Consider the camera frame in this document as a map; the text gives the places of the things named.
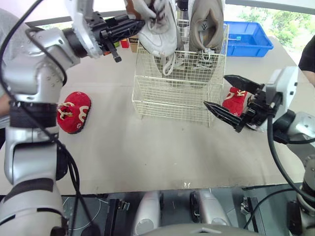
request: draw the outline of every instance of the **red plush slipper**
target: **red plush slipper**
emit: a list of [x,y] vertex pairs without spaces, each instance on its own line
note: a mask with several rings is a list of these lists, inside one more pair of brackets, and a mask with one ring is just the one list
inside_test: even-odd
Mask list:
[[71,93],[58,107],[57,122],[69,134],[79,133],[91,108],[90,98],[83,92]]
[[227,95],[222,105],[232,114],[239,117],[243,112],[246,95],[247,91],[241,91],[238,88],[231,87],[230,93]]

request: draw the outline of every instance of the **green foliage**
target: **green foliage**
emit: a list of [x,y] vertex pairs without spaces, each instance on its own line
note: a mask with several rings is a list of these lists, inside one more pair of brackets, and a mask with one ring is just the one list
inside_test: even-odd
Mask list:
[[247,11],[244,10],[239,17],[248,22],[264,22],[269,15],[270,12],[268,9],[250,7],[247,8]]
[[292,42],[302,33],[315,33],[315,22],[308,14],[245,7],[239,17],[245,21],[259,22],[261,25],[264,25],[266,21],[270,21],[270,33],[276,36],[281,44],[288,47],[294,47]]

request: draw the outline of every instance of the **white wire shoe rack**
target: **white wire shoe rack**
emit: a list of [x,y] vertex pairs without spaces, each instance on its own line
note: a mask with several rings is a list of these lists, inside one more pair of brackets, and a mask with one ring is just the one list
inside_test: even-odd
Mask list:
[[[183,43],[188,45],[189,21],[178,20],[178,26]],[[222,104],[227,43],[227,25],[220,54],[175,51],[163,60],[139,43],[132,93],[137,113],[141,117],[174,118],[210,126],[214,116],[203,101]]]

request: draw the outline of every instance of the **shoe sole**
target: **shoe sole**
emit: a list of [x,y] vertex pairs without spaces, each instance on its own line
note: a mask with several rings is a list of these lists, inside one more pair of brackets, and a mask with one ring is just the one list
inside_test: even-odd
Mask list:
[[85,116],[85,119],[84,119],[84,122],[83,122],[82,126],[81,126],[77,131],[75,131],[75,132],[73,132],[73,133],[68,133],[68,134],[77,134],[77,133],[80,133],[80,132],[81,132],[81,130],[82,130],[82,129],[84,128],[84,126],[85,126],[85,122],[86,122],[87,119],[88,119],[88,116],[89,116],[89,112],[90,112],[91,107],[92,107],[92,101],[91,101],[90,108],[89,108],[88,111],[87,111],[87,115]]

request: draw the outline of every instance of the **person's arm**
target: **person's arm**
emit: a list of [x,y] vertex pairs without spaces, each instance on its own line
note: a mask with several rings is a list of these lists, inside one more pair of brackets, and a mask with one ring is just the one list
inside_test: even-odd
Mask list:
[[10,98],[7,94],[0,97],[0,117],[8,115],[10,111]]
[[303,74],[310,81],[310,83],[315,87],[315,73],[312,71],[302,70]]
[[305,46],[299,67],[310,83],[315,87],[315,35]]

